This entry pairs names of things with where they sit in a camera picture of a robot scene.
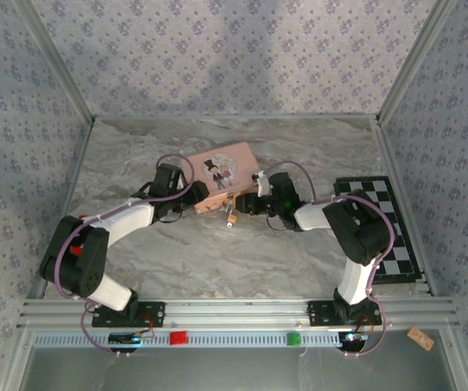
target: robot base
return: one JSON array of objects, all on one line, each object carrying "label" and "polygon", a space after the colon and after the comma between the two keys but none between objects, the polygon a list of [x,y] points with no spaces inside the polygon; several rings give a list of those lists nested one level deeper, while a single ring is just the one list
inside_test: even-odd
[{"label": "robot base", "polygon": [[351,316],[343,318],[335,301],[309,301],[308,315],[309,325],[312,327],[321,326],[354,326],[358,327],[362,321],[363,326],[369,326],[371,320],[373,326],[382,324],[382,317],[378,306],[372,301],[366,301],[358,311],[351,313]]},{"label": "robot base", "polygon": [[163,327],[165,303],[162,301],[139,301],[133,291],[129,303],[123,311],[114,311],[104,305],[94,310],[93,327]]}]

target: floral wallpaper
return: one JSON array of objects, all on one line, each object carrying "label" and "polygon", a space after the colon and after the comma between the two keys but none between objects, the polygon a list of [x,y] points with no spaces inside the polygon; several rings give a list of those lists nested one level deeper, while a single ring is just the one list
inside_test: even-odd
[{"label": "floral wallpaper", "polygon": [[96,116],[377,112],[435,0],[34,0]]},{"label": "floral wallpaper", "polygon": [[468,337],[468,0],[457,3],[387,124],[440,293]]},{"label": "floral wallpaper", "polygon": [[0,0],[0,366],[84,134],[12,2]]}]

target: pink tin box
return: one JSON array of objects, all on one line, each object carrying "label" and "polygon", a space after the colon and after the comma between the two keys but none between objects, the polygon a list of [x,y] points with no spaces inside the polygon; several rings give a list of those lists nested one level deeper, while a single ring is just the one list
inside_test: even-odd
[{"label": "pink tin box", "polygon": [[[198,155],[188,156],[194,165],[195,181],[207,185],[210,196],[195,205],[197,213],[220,208],[228,199],[254,191],[251,176],[259,171],[259,163],[248,143],[237,143]],[[190,179],[190,168],[182,161],[185,178]]]}]

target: black and white checkered board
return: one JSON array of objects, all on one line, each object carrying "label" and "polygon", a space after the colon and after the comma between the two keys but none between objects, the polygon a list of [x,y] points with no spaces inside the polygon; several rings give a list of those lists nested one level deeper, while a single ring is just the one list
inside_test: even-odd
[{"label": "black and white checkered board", "polygon": [[337,178],[333,186],[337,196],[362,189],[395,225],[398,234],[395,246],[377,270],[374,283],[413,283],[420,279],[422,275],[389,178]]}]

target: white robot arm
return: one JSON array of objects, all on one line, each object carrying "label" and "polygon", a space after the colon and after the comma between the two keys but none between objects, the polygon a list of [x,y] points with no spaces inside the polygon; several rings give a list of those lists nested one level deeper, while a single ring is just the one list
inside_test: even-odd
[{"label": "white robot arm", "polygon": [[60,249],[76,228],[91,222],[62,256],[59,283],[79,297],[117,312],[130,312],[129,307],[137,303],[138,294],[105,274],[107,249],[131,232],[159,221],[168,212],[182,213],[208,197],[208,189],[200,181],[193,182],[189,191],[177,196],[184,185],[184,175],[179,167],[161,164],[154,181],[146,183],[122,205],[96,216],[62,218],[40,265],[40,276],[55,282],[55,263]]},{"label": "white robot arm", "polygon": [[391,240],[383,218],[362,201],[355,202],[372,203],[372,200],[359,190],[350,193],[348,199],[335,197],[324,203],[306,204],[300,201],[287,173],[274,174],[265,181],[257,175],[256,180],[268,183],[271,194],[241,195],[236,200],[236,209],[242,213],[279,216],[286,228],[297,232],[333,230],[347,256],[343,279],[335,289],[335,309],[342,319],[360,316],[359,311],[368,301],[366,289],[374,263]]}]

